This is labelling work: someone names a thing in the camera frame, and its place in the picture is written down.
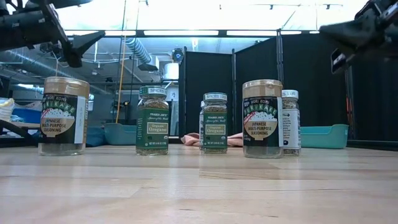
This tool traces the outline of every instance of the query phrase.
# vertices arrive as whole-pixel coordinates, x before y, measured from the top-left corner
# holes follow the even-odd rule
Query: black label
[[[251,97],[243,100],[245,146],[279,147],[278,98]]]
[[[39,142],[83,143],[87,100],[82,96],[45,93]]]

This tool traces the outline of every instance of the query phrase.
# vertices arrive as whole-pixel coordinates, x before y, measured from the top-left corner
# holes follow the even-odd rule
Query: pink cloth
[[[198,146],[199,147],[199,134],[189,133],[181,138],[182,143],[186,146]],[[229,147],[242,147],[243,146],[243,135],[242,133],[228,136]]]

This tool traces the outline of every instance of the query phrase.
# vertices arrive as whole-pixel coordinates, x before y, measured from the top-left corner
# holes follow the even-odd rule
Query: black partition panel
[[[352,68],[356,139],[398,141],[398,60],[362,58]]]
[[[332,75],[335,46],[316,34],[283,35],[284,89],[299,92],[302,126],[347,124],[344,74]]]
[[[242,85],[259,79],[278,79],[276,38],[236,53],[236,132],[242,132]]]
[[[200,102],[203,94],[222,92],[228,95],[228,134],[233,133],[231,55],[202,52],[185,54],[185,133],[199,132]]]

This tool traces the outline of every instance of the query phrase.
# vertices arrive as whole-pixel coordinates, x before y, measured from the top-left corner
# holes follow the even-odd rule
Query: green label
[[[203,115],[203,146],[207,148],[226,148],[226,112],[205,112]]]
[[[169,145],[169,111],[138,109],[137,147],[140,149],[167,149]]]

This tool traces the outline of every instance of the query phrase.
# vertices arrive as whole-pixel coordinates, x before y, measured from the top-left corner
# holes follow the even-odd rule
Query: trader joe's label
[[[243,101],[243,141],[245,146],[283,146],[282,99],[252,97]]]
[[[203,147],[227,147],[226,116],[225,112],[205,112],[203,115]]]
[[[137,120],[137,148],[167,149],[169,110],[141,108]]]
[[[39,142],[82,144],[88,101],[83,96],[45,93]]]

